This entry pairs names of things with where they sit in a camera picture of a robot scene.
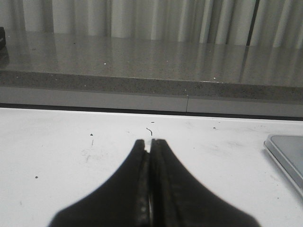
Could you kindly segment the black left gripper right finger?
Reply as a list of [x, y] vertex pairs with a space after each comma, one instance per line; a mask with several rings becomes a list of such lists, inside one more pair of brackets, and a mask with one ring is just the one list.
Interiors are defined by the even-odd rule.
[[152, 140], [150, 193], [154, 227], [258, 227], [249, 214], [204, 187], [165, 140]]

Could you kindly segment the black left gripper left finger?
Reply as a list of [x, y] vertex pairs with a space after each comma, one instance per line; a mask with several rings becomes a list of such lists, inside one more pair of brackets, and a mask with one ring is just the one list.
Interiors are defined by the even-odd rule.
[[137, 140], [122, 165], [94, 192], [59, 211], [51, 227], [148, 227], [149, 153]]

